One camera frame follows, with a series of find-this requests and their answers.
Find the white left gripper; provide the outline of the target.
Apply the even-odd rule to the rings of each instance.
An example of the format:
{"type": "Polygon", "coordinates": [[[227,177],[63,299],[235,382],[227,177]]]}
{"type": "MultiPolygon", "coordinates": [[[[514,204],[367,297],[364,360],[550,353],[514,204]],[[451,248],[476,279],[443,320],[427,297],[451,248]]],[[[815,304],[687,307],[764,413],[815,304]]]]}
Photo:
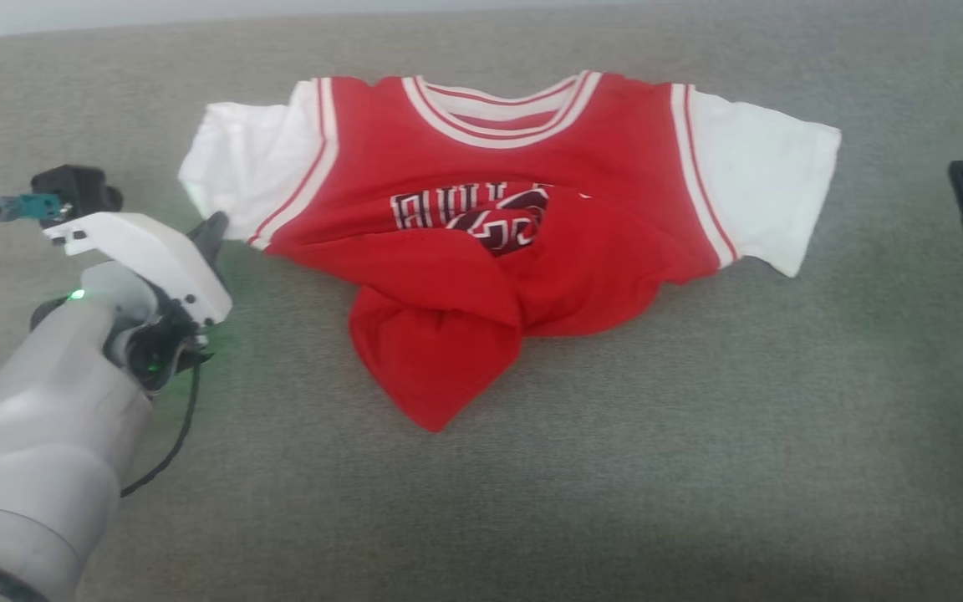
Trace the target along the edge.
{"type": "Polygon", "coordinates": [[[142,391],[161,391],[209,358],[207,329],[233,308],[217,270],[228,225],[224,211],[188,233],[144,214],[103,211],[43,230],[69,256],[97,251],[110,260],[84,275],[81,300],[110,306],[104,347],[142,391]]]}

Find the grey fabric sofa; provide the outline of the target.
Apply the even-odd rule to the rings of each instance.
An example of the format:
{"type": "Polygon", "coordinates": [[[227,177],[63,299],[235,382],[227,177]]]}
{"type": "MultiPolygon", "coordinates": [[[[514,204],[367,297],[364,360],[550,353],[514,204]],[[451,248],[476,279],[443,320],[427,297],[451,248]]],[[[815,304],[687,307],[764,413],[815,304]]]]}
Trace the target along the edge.
{"type": "Polygon", "coordinates": [[[685,0],[0,38],[0,195],[64,163],[197,222],[218,100],[420,74],[520,98],[580,69],[842,131],[799,277],[747,259],[632,323],[530,339],[440,434],[370,379],[351,285],[238,243],[181,454],[81,602],[963,602],[963,0],[685,0]]]}

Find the red and white basketball jersey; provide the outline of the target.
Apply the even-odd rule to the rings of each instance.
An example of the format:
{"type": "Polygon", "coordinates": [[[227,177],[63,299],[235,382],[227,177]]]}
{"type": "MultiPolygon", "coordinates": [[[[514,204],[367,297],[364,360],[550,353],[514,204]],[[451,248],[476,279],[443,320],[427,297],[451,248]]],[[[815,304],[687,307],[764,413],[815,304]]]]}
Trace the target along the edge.
{"type": "Polygon", "coordinates": [[[841,141],[597,71],[523,98],[335,76],[210,104],[177,178],[228,239],[358,286],[360,361],[438,433],[527,338],[610,330],[745,257],[795,277],[841,141]]]}

